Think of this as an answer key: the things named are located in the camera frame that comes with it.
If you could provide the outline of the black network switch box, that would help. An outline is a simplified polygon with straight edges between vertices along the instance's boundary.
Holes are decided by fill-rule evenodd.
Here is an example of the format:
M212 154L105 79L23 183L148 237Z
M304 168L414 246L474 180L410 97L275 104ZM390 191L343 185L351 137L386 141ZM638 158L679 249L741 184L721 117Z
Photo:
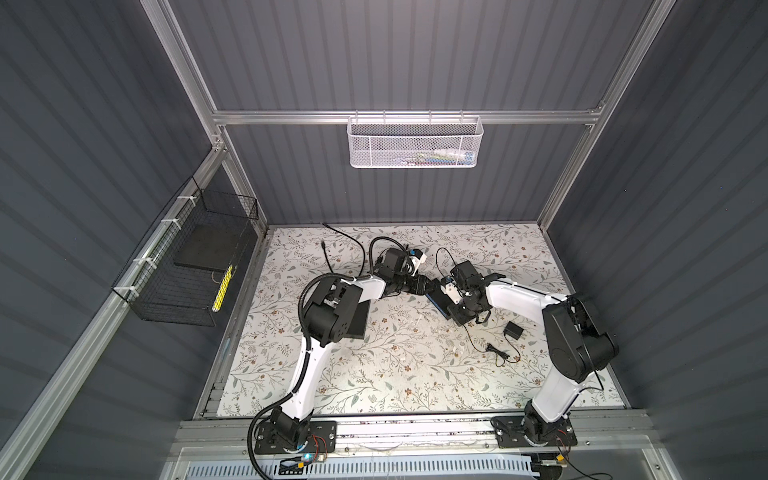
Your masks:
M434 286L432 284L428 285L425 288L425 296L430 300L430 302L437 308L438 312L446 319L452 320L452 308L455 306L455 303L450 299L450 297L445 294L440 285Z

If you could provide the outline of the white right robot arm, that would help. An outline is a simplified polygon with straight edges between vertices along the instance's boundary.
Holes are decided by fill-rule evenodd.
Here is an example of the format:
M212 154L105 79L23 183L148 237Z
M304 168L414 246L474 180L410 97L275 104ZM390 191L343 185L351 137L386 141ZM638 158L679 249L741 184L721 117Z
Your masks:
M524 410L526 440L544 446L567 429L567 414L592 375L605 369L619 353L608 333L595 323L596 309L582 295L535 290L503 275L480 274L469 261L438 281L446 295L443 311L463 325L482 313L503 309L541 325L552 368L539 392Z

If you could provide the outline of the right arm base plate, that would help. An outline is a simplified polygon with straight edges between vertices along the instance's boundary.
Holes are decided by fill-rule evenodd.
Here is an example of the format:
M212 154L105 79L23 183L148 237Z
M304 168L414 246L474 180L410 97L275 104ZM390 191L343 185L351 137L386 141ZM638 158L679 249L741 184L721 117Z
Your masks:
M535 415L496 416L490 419L500 448L574 447L578 439L570 422L563 417L553 423Z

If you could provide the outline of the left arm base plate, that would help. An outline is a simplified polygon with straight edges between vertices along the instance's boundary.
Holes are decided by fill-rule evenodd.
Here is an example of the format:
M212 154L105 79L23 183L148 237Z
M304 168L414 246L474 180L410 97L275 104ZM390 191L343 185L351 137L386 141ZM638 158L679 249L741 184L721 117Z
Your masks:
M333 453L336 449L338 423L309 421L275 425L261 421L255 430L252 450L258 455L287 453Z

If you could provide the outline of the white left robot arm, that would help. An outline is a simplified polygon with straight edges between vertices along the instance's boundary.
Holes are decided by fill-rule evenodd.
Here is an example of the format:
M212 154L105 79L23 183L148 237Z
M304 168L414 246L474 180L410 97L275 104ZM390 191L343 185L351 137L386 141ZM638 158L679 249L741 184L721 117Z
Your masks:
M419 248L409 248L388 236L374 237L366 254L369 269L357 276L331 271L310 280L303 288L297 315L302 334L301 350L290 389L260 410L250 421L246 452L252 468L262 479L269 474L257 460L257 429L266 426L278 444L301 450L311 436L315 395L321 375L329 364L332 348L349 336L355 319L365 320L364 306L403 291L423 296L429 278L419 272L427 258Z

